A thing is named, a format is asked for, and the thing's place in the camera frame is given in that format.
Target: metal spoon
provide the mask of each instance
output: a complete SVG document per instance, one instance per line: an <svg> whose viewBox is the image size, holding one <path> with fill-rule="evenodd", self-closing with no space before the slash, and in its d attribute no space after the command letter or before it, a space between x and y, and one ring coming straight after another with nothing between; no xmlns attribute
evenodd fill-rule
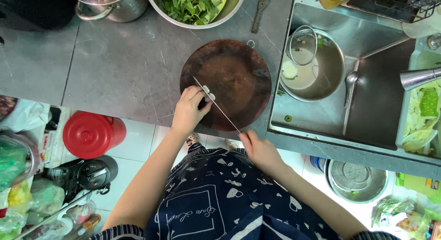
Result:
<svg viewBox="0 0 441 240"><path fill-rule="evenodd" d="M356 71L351 72L346 78L346 102L345 102L345 123L343 125L343 136L346 135L346 128L348 126L349 111L352 104L352 99L354 97L354 88L356 86L356 81L358 79L358 74Z"/></svg>

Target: red container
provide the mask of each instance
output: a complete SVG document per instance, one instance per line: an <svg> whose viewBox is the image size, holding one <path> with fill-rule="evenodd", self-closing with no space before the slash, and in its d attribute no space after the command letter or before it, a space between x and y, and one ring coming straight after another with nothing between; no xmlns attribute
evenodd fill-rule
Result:
<svg viewBox="0 0 441 240"><path fill-rule="evenodd" d="M126 137L121 119L96 113L72 115L63 129L63 142L74 156L96 158L119 145Z"/></svg>

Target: striped sleeve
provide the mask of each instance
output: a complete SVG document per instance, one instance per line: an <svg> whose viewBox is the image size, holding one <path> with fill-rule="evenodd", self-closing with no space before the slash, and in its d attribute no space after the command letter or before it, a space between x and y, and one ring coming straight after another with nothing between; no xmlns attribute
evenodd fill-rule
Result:
<svg viewBox="0 0 441 240"><path fill-rule="evenodd" d="M351 240L400 240L400 239L386 232L362 231L351 237Z"/></svg>
<svg viewBox="0 0 441 240"><path fill-rule="evenodd" d="M119 225L102 231L89 240L143 240L144 232L138 226L133 225Z"/></svg>

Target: white tile floor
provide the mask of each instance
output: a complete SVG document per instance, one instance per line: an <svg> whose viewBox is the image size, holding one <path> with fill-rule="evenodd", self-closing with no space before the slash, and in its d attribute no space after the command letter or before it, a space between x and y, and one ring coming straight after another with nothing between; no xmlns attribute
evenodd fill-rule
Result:
<svg viewBox="0 0 441 240"><path fill-rule="evenodd" d="M155 126L133 120L123 119L123 121L127 127L127 136L125 140L119 146L109 150L106 153L106 155L115 158L116 162L118 163L118 176L111 183L111 189L108 194L95 195L93 198L96 203L97 213L102 216L101 222L97 227L95 227L96 232L101 231L104 222L110 214L110 211L117 203L119 197L129 185L136 172L141 168L142 164L147 160L147 158L149 158L151 153L153 153L155 148L164 138L166 132L169 130L168 127ZM226 148L224 138L200 134L199 141L206 148ZM356 216L361 223L370 228L370 215L373 203L358 205L349 203L342 198L339 198L328 187L324 174L312 166L309 156L285 150L278 151L282 159L298 174L300 174L312 185L319 188L330 198L341 204L350 213ZM178 164L186 154L187 150L185 147L183 147L178 153L174 165ZM393 188L394 182L392 181L390 182L387 188L388 190L385 194L390 194Z"/></svg>

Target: dish rack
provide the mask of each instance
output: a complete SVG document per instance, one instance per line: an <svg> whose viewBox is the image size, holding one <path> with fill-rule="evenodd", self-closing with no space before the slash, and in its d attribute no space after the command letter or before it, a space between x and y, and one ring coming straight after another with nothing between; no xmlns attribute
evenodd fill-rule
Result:
<svg viewBox="0 0 441 240"><path fill-rule="evenodd" d="M350 0L349 6L394 20L414 23L433 15L441 0Z"/></svg>

